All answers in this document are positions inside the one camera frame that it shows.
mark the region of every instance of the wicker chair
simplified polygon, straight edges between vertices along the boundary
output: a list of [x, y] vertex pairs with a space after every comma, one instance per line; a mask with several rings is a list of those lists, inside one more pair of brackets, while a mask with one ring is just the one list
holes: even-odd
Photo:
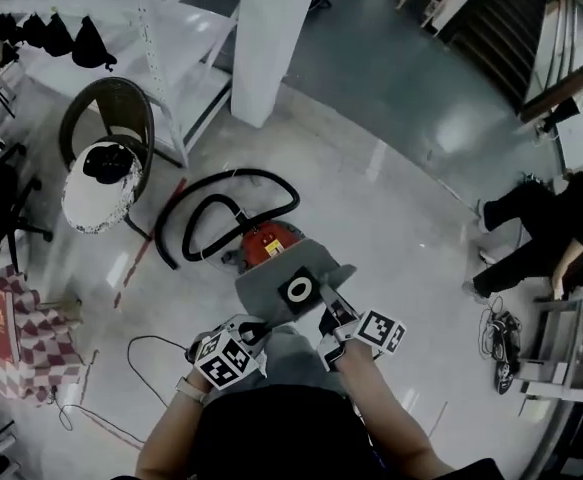
[[[155, 149], [155, 130], [151, 103], [142, 89], [124, 78], [103, 78], [85, 87], [67, 109], [60, 126], [60, 153], [67, 171], [76, 161], [73, 134], [80, 116], [93, 102], [97, 104], [107, 137], [96, 142], [115, 142], [132, 151], [142, 165], [141, 179], [134, 189], [137, 201], [149, 181], [153, 154], [176, 167], [182, 164]], [[151, 238], [125, 215], [124, 221], [145, 239]]]

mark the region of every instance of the railing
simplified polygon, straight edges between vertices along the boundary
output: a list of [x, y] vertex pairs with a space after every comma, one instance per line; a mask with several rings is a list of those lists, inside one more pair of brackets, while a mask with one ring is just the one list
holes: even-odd
[[547, 18], [556, 13], [555, 37], [546, 76], [542, 76], [546, 64], [538, 52], [534, 77], [539, 82], [536, 94], [529, 94], [520, 111], [520, 119], [529, 122], [549, 112], [551, 108], [583, 89], [583, 66], [576, 69], [576, 44], [578, 34], [578, 3], [576, 0], [549, 0]]

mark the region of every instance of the staircase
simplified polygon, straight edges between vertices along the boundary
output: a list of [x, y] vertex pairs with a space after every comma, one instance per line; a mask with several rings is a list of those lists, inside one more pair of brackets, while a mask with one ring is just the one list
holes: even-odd
[[471, 60], [516, 111], [524, 104], [547, 0], [469, 0], [440, 38]]

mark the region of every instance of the concrete floor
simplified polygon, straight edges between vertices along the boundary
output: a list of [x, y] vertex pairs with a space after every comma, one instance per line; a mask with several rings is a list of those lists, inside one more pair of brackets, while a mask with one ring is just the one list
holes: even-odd
[[[237, 0], [193, 0], [230, 14]], [[474, 207], [521, 172], [559, 173], [554, 144], [520, 134], [513, 110], [463, 57], [420, 30], [420, 0], [332, 0], [307, 16], [285, 83], [384, 140]], [[225, 49], [231, 57], [231, 46]]]
[[[218, 262], [186, 263], [179, 253], [193, 197], [166, 227], [166, 243], [181, 264], [171, 271], [141, 237], [124, 224], [101, 235], [71, 229], [61, 214], [66, 176], [57, 147], [57, 129], [68, 101], [25, 81], [18, 120], [2, 136], [28, 146], [24, 172], [35, 172], [42, 192], [32, 196], [30, 220], [55, 231], [51, 244], [30, 237], [28, 283], [42, 300], [77, 295], [84, 324], [75, 339], [85, 362], [99, 354], [88, 383], [60, 390], [59, 402], [83, 405], [140, 439], [163, 408], [126, 362], [127, 344], [138, 335], [157, 334], [187, 345], [194, 336], [241, 311], [233, 282], [235, 272]], [[81, 126], [78, 142], [100, 134], [98, 117]], [[490, 360], [478, 353], [482, 307], [461, 290], [480, 268], [472, 237], [473, 213], [403, 155], [369, 132], [311, 98], [282, 88], [272, 115], [254, 130], [223, 110], [194, 149], [192, 168], [183, 173], [156, 159], [147, 189], [132, 209], [137, 224], [149, 229], [159, 208], [182, 176], [189, 182], [234, 166], [250, 165], [283, 176], [299, 191], [302, 203], [287, 217], [308, 236], [323, 243], [342, 263], [358, 272], [341, 288], [358, 310], [381, 308], [408, 327], [399, 353], [382, 358], [380, 367], [396, 397], [420, 422], [442, 457], [463, 467], [493, 457], [505, 478], [523, 471], [546, 428], [547, 420], [518, 418], [524, 399], [519, 383], [506, 396], [493, 388]], [[247, 211], [259, 212], [286, 201], [267, 183], [231, 180], [214, 187]], [[233, 220], [210, 208], [197, 233], [204, 246]], [[506, 307], [533, 329], [529, 303], [541, 289], [525, 282], [504, 294]], [[308, 315], [298, 329], [315, 345], [320, 312]], [[528, 343], [531, 332], [523, 334]], [[190, 365], [181, 351], [151, 341], [138, 343], [132, 361], [164, 398]], [[92, 479], [131, 474], [139, 443], [121, 439], [78, 409], [69, 409], [74, 431], [66, 432], [54, 405], [34, 407], [0, 396], [0, 424], [13, 418], [17, 443], [10, 455], [25, 478]]]

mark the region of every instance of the black hose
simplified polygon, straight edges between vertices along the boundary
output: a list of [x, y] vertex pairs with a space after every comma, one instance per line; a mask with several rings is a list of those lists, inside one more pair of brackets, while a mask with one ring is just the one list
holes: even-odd
[[[293, 210], [295, 210], [298, 205], [300, 204], [300, 194], [298, 191], [293, 188], [293, 186], [287, 182], [286, 180], [282, 179], [277, 174], [273, 174], [269, 171], [263, 171], [262, 169], [251, 169], [251, 168], [241, 168], [241, 169], [234, 169], [232, 171], [225, 171], [220, 172], [218, 174], [213, 174], [206, 178], [202, 178], [201, 180], [196, 181], [193, 185], [184, 189], [180, 194], [176, 197], [171, 199], [162, 210], [160, 215], [158, 216], [158, 220], [155, 224], [155, 246], [158, 250], [158, 254], [164, 260], [164, 262], [169, 265], [173, 270], [176, 270], [179, 265], [175, 262], [173, 257], [167, 251], [167, 248], [164, 245], [164, 240], [162, 238], [162, 232], [164, 226], [171, 215], [171, 212], [178, 206], [186, 197], [191, 195], [196, 190], [199, 190], [203, 187], [208, 185], [212, 185], [213, 183], [217, 183], [218, 181], [225, 180], [227, 178], [237, 178], [238, 176], [259, 176], [261, 178], [267, 178], [271, 181], [274, 181], [278, 185], [280, 185], [284, 190], [286, 190], [289, 195], [293, 198], [289, 204], [284, 206], [280, 206], [273, 210], [268, 210], [263, 212], [255, 217], [251, 217], [247, 219], [246, 216], [240, 210], [240, 207], [236, 204], [236, 202], [228, 196], [223, 194], [212, 194], [205, 199], [198, 205], [198, 207], [193, 211], [189, 222], [184, 231], [184, 236], [182, 237], [182, 255], [187, 261], [202, 261], [204, 258], [208, 258], [209, 256], [217, 253], [220, 249], [228, 245], [231, 240], [236, 238], [239, 235], [242, 235], [253, 229], [254, 227], [267, 222], [269, 220], [275, 219], [282, 215], [285, 215]], [[220, 237], [218, 240], [213, 242], [211, 245], [206, 247], [200, 252], [191, 252], [191, 238], [193, 237], [193, 233], [195, 232], [195, 227], [198, 223], [202, 212], [206, 210], [209, 205], [212, 203], [222, 203], [226, 205], [233, 215], [235, 216], [236, 220], [238, 221], [238, 225], [233, 228], [231, 231], [226, 233], [224, 236]]]

